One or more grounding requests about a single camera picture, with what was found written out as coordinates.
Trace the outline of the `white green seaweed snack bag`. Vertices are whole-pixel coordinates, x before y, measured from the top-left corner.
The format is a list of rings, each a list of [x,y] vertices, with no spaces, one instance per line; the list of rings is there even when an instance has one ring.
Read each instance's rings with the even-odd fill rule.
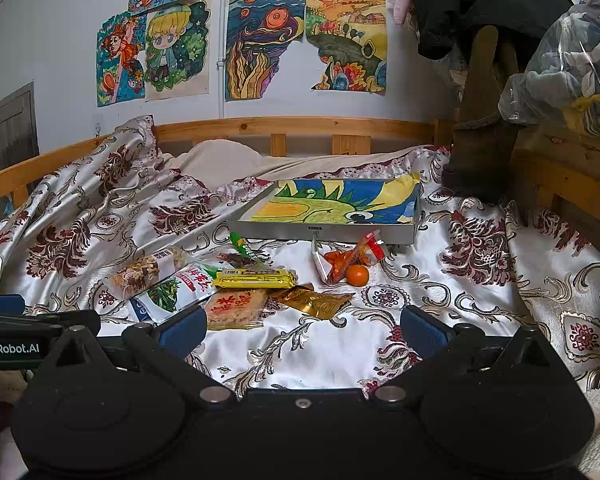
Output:
[[[149,287],[129,300],[136,322],[160,324],[181,310],[199,304],[216,293],[213,285],[216,269],[191,263],[170,278]]]

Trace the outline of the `nut bar snack pack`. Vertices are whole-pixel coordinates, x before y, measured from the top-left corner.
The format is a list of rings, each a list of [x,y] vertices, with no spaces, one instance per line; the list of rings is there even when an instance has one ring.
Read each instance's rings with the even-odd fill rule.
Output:
[[[183,269],[189,261],[181,248],[164,248],[117,270],[107,278],[107,286],[114,298],[127,300]]]

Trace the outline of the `rice cracker pack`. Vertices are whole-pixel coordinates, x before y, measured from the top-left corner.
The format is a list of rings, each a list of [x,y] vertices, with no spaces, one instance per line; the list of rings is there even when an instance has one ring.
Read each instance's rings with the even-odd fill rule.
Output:
[[[217,292],[204,305],[208,330],[251,330],[262,325],[268,300],[263,289],[233,289]]]

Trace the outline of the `yellow snack bar wrapper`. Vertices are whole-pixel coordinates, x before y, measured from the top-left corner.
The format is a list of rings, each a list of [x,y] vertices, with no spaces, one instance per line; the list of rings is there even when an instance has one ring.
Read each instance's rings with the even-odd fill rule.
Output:
[[[288,289],[297,285],[297,275],[285,269],[227,269],[215,275],[213,285],[219,288]]]

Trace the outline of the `small orange tangerine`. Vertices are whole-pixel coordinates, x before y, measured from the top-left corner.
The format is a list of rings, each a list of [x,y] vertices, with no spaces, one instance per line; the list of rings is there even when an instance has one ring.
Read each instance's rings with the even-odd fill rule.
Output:
[[[353,287],[363,287],[370,280],[370,271],[364,264],[351,264],[346,271],[346,281]]]

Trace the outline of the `green candy stick pack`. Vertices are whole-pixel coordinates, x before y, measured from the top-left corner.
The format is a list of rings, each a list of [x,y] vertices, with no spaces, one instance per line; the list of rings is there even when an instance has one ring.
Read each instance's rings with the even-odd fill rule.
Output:
[[[234,248],[245,258],[252,262],[257,260],[257,256],[254,254],[252,249],[249,247],[247,242],[237,233],[230,232],[230,242]]]

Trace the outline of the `gold foil snack packet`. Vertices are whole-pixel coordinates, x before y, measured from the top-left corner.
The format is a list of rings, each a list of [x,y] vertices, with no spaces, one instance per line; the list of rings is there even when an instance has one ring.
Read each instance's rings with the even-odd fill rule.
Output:
[[[279,304],[320,320],[330,320],[353,298],[353,294],[316,292],[303,285],[271,292],[268,296]]]

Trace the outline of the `clear orange snack bag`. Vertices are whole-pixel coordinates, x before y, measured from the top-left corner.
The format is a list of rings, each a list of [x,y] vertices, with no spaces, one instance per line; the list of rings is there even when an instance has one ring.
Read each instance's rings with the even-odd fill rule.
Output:
[[[353,248],[328,252],[316,238],[311,242],[311,255],[316,272],[326,285],[346,281],[346,271],[351,264],[364,264],[370,268],[386,258],[387,251],[378,230],[367,233]]]

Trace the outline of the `floral satin bedspread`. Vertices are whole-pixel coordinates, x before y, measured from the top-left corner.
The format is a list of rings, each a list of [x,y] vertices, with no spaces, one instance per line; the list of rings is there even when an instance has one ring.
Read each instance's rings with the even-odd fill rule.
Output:
[[[254,162],[212,186],[153,124],[129,120],[0,221],[0,295],[92,311],[106,336],[198,304],[207,333],[186,361],[238,396],[385,385],[425,356],[408,307],[489,336],[535,328],[600,388],[600,252],[557,214],[454,195],[432,148],[356,166],[207,141],[212,162]]]

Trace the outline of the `brown hanging coat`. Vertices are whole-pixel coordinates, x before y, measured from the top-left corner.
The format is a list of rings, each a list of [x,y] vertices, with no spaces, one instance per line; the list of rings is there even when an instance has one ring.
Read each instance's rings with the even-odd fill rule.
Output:
[[[498,102],[508,78],[517,72],[514,48],[495,27],[480,29],[472,45],[451,159],[442,172],[444,186],[454,195],[487,205],[509,196],[509,161],[519,128],[502,118]]]

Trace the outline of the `cream pillow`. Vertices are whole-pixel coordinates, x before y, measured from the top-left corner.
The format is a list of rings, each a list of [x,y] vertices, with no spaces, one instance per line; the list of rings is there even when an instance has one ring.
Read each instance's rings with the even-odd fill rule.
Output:
[[[243,178],[267,181],[313,178],[316,174],[369,164],[391,162],[414,148],[371,155],[317,155],[310,157],[273,157],[261,155],[247,145],[230,140],[208,140],[188,152],[169,158],[164,168],[178,170],[181,176],[202,182],[209,190]]]

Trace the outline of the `blond boy drawing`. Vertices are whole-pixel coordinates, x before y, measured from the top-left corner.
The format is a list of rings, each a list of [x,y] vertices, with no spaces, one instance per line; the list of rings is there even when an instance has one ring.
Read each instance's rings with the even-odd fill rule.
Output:
[[[148,15],[145,93],[160,101],[209,93],[210,9],[206,0]]]

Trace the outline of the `red-haired girl drawing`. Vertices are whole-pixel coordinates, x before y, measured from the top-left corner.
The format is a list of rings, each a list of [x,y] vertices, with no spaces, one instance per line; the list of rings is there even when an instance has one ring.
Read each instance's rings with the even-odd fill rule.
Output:
[[[116,14],[96,37],[96,106],[105,107],[145,97],[144,68],[138,56],[145,50],[146,16]]]

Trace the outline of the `plastic bag of clothes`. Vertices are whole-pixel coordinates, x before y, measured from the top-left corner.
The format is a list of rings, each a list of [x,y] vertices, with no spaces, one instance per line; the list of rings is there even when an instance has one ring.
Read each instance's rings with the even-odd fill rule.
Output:
[[[498,110],[514,124],[554,122],[600,139],[600,0],[580,0],[550,26]]]

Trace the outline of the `swirling night sky drawing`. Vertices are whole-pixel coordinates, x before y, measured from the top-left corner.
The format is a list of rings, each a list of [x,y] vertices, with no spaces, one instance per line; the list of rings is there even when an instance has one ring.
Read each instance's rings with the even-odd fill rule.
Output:
[[[306,0],[228,0],[225,99],[261,99],[288,47],[304,34]]]

